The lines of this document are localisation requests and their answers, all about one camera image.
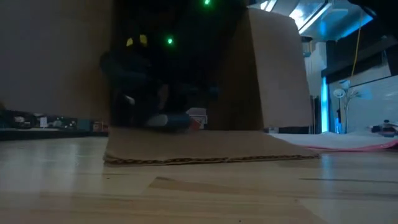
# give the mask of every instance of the floor plank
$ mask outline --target floor plank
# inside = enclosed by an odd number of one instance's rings
[[[106,138],[0,142],[4,223],[398,223],[398,154],[106,167]]]

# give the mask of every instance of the cable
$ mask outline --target cable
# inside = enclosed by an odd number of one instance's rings
[[[354,58],[353,70],[351,72],[351,77],[354,76],[356,61],[358,60],[359,39],[361,37],[362,20],[363,20],[363,12],[361,10],[361,19],[359,20],[358,39],[356,40],[355,58]]]

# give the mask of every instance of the white wall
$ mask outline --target white wall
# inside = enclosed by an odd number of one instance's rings
[[[351,86],[355,86],[355,85],[360,85],[362,83],[366,83],[366,82],[370,82],[370,81],[373,81],[373,80],[377,80],[377,79],[380,79],[380,78],[389,77],[389,76],[391,76],[390,69],[389,69],[388,64],[385,63],[384,65],[380,65],[380,66],[376,66],[376,67],[370,68],[369,70],[366,70],[363,73],[357,74],[357,75],[355,75],[355,76],[353,76],[351,78],[347,78],[347,79],[349,79],[351,81]],[[329,94],[330,94],[330,100],[331,100],[330,110],[332,112],[331,114],[333,115],[333,117],[331,117],[330,119],[332,120],[332,124],[334,124],[331,127],[331,131],[335,130],[334,129],[334,127],[335,127],[334,120],[335,120],[335,118],[338,117],[336,111],[339,108],[339,100],[333,96],[333,91],[335,89],[338,89],[338,88],[341,88],[340,84],[338,83],[338,81],[329,84]],[[353,101],[358,101],[358,100],[363,101],[363,103],[366,103],[365,102],[366,100],[353,99]],[[340,108],[341,108],[342,123],[344,123],[343,121],[345,120],[345,118],[344,118],[345,111],[344,111],[343,107],[344,107],[343,106],[343,102],[341,102]]]
[[[365,127],[398,121],[398,76],[388,77],[354,87],[359,92],[372,94],[368,100],[354,98],[348,105],[348,131],[360,131]]]
[[[312,96],[320,96],[322,70],[326,69],[326,43],[318,42],[310,57],[305,58],[307,81]]]

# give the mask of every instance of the wall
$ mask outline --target wall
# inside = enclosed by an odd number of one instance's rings
[[[107,119],[99,70],[111,43],[112,0],[0,3],[0,101],[9,110]]]
[[[392,76],[354,87],[371,92],[367,100],[355,98],[349,103],[348,131],[361,131],[365,127],[398,121],[398,76]]]
[[[373,80],[378,80],[380,78],[385,78],[385,77],[389,77],[391,76],[390,70],[389,70],[389,66],[388,63],[384,63],[383,65],[380,66],[376,66],[373,68],[370,68],[369,70],[366,70],[365,72],[359,73],[351,78],[349,78],[349,80],[351,81],[351,86],[356,86],[356,85],[360,85],[366,82],[371,82]],[[330,94],[330,110],[331,110],[331,131],[335,131],[335,119],[338,117],[337,114],[337,109],[339,109],[339,105],[341,108],[341,119],[344,121],[345,120],[345,111],[344,111],[344,106],[343,106],[343,102],[341,102],[341,104],[339,104],[339,99],[337,99],[336,97],[333,96],[333,91],[335,89],[339,89],[340,88],[340,84],[337,82],[331,83],[329,84],[329,94]],[[350,103],[350,108],[352,108],[354,105],[354,101],[363,101],[363,103],[367,103],[366,100],[362,100],[362,99],[353,99],[353,101]]]
[[[318,42],[310,57],[305,58],[305,69],[310,95],[320,96],[322,77],[321,72],[326,69],[326,43]]]

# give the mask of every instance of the cardboard box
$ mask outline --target cardboard box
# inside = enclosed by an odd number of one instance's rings
[[[220,95],[208,110],[210,129],[312,124],[301,38],[289,17],[248,9],[214,77]]]
[[[90,2],[3,4],[0,101],[8,110],[108,120],[109,88],[98,64],[110,45],[112,0]],[[210,128],[260,130],[311,124],[300,36],[292,19],[248,9],[226,55],[215,72],[221,95],[208,111]],[[141,140],[131,141],[131,136]],[[167,143],[164,150],[159,148],[161,142]],[[211,151],[201,153],[206,146]],[[127,153],[136,149],[136,154]],[[168,136],[111,128],[105,160],[181,164],[316,157],[260,131]]]

